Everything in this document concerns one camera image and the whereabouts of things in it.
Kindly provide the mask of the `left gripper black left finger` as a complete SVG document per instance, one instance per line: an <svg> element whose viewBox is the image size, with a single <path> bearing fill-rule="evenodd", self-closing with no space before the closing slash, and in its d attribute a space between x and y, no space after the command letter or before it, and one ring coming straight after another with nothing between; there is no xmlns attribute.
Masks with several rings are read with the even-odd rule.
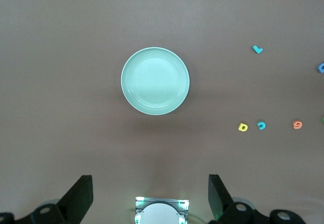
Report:
<svg viewBox="0 0 324 224"><path fill-rule="evenodd" d="M81 223L92 203L93 179L91 175L83 175L56 204L42 205L21 219L2 212L1 223Z"/></svg>

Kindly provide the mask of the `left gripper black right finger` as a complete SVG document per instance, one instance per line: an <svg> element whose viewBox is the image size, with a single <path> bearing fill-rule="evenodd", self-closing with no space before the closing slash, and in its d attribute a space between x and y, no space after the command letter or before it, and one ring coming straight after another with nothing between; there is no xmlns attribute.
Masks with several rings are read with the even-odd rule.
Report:
<svg viewBox="0 0 324 224"><path fill-rule="evenodd" d="M305 223L289 210L274 209L265 216L242 201L234 201L217 174L209 175L208 201L214 217L210 223Z"/></svg>

